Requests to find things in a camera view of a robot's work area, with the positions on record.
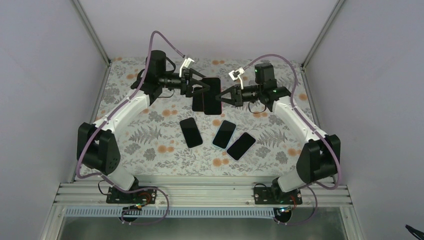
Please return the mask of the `black phone case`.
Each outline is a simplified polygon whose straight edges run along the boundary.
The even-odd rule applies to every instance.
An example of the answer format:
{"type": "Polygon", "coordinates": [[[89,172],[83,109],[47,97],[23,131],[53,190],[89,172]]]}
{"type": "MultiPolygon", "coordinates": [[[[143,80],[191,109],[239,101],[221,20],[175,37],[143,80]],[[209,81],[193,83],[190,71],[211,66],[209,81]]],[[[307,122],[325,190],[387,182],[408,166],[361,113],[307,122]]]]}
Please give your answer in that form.
{"type": "Polygon", "coordinates": [[[204,111],[204,101],[203,93],[195,94],[192,97],[192,111],[193,112],[203,112],[204,111]]]}

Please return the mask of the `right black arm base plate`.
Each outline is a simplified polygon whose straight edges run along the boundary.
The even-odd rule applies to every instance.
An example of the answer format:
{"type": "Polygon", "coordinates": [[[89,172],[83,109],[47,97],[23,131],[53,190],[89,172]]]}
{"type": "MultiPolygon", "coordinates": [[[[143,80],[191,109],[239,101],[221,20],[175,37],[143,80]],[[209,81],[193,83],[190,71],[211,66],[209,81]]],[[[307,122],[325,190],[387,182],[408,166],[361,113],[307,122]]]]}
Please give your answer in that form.
{"type": "Polygon", "coordinates": [[[266,186],[263,183],[254,185],[253,198],[256,205],[301,205],[303,203],[299,189],[283,192],[277,186],[266,186]]]}

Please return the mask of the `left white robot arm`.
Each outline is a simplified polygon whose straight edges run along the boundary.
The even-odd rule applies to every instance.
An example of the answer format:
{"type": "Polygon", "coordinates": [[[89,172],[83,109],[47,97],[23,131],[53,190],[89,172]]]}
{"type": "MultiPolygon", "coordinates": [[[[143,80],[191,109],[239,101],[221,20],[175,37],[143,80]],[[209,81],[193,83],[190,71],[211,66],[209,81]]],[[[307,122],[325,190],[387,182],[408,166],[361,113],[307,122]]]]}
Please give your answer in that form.
{"type": "Polygon", "coordinates": [[[136,177],[120,165],[117,139],[135,116],[160,97],[163,89],[178,89],[187,98],[210,89],[209,85],[193,77],[203,77],[190,67],[193,62],[192,58],[185,56],[181,66],[177,67],[164,51],[152,50],[126,96],[101,119],[79,126],[76,176],[79,179],[100,176],[119,190],[124,201],[134,202],[140,190],[136,186],[136,177]]]}

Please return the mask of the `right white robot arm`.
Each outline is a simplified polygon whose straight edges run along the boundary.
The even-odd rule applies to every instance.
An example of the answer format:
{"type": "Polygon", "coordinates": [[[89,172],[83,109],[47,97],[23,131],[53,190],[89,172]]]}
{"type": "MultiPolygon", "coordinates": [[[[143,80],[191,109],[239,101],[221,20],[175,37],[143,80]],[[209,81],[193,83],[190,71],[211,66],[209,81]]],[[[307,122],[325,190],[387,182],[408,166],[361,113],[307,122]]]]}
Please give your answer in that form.
{"type": "Polygon", "coordinates": [[[307,187],[319,180],[337,175],[341,169],[341,141],[317,127],[299,109],[294,92],[279,87],[271,63],[254,66],[255,85],[236,84],[215,98],[220,102],[240,107],[245,102],[260,101],[268,110],[279,117],[291,130],[299,143],[303,144],[293,170],[275,178],[271,185],[271,198],[278,204],[284,203],[293,190],[307,187]]]}

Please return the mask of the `purple smartphone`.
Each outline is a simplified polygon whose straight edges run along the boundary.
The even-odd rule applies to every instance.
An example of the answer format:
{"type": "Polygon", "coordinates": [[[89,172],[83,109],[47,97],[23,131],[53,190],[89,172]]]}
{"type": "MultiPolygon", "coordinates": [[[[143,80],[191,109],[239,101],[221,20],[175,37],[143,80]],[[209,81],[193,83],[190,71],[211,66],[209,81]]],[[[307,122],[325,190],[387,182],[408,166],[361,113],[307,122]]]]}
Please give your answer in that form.
{"type": "Polygon", "coordinates": [[[206,115],[220,115],[222,104],[219,100],[216,100],[216,96],[221,93],[220,78],[204,77],[201,81],[210,87],[208,91],[203,93],[203,112],[206,115]]]}

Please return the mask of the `black smartphone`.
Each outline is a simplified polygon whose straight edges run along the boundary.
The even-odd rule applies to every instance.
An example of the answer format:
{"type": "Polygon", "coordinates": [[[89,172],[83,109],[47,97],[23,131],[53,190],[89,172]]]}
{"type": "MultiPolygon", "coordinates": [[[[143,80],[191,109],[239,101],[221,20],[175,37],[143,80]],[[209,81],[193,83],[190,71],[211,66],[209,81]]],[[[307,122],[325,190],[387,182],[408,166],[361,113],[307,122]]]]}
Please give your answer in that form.
{"type": "Polygon", "coordinates": [[[193,117],[181,120],[179,125],[188,148],[194,148],[203,144],[201,133],[193,117]]]}

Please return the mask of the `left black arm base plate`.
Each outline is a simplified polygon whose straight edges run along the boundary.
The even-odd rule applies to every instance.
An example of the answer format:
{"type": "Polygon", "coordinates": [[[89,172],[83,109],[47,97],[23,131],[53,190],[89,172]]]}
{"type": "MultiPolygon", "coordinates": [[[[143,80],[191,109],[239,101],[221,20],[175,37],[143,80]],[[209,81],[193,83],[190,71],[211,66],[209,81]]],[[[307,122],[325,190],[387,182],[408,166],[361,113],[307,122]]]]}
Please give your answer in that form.
{"type": "Polygon", "coordinates": [[[110,187],[107,193],[106,203],[127,205],[154,204],[156,196],[156,189],[147,189],[136,193],[124,193],[114,187],[110,187]]]}

